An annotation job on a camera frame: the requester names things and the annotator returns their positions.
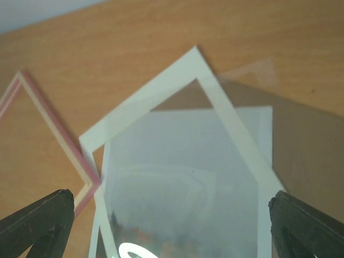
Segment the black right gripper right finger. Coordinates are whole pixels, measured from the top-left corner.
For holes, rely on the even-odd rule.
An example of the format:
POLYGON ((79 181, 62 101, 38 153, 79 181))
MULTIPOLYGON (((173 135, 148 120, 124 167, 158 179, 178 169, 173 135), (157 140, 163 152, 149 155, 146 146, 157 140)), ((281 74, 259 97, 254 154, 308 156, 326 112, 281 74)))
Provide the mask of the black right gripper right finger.
POLYGON ((279 257, 343 257, 343 223, 279 191, 269 202, 279 257))

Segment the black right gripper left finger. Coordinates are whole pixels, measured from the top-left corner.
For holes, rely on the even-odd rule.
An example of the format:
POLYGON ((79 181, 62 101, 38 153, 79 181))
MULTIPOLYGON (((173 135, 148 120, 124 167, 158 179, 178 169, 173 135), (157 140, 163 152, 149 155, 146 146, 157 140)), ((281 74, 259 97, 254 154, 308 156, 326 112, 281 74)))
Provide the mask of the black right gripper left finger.
POLYGON ((63 257, 74 218, 74 196, 60 189, 1 219, 1 257, 63 257))

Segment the white paper mat border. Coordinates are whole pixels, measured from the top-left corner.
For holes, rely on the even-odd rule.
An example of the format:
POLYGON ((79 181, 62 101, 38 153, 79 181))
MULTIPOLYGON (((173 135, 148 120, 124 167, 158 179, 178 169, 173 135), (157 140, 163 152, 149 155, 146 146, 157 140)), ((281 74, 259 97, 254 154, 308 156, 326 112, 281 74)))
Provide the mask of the white paper mat border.
POLYGON ((271 222, 269 210, 263 205, 284 187, 196 46, 83 133, 79 137, 83 156, 94 172, 98 172, 95 150, 193 80, 198 80, 259 185, 257 255, 271 257, 271 222))

